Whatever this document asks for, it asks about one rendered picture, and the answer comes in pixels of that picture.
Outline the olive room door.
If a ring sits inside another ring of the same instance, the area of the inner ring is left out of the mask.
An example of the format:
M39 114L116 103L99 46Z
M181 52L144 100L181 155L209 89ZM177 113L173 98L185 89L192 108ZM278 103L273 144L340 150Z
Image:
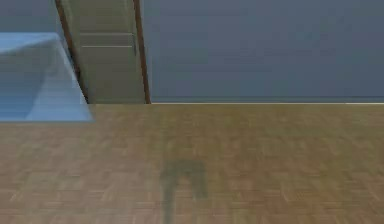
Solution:
M148 104L138 0L55 0L75 74L91 104Z

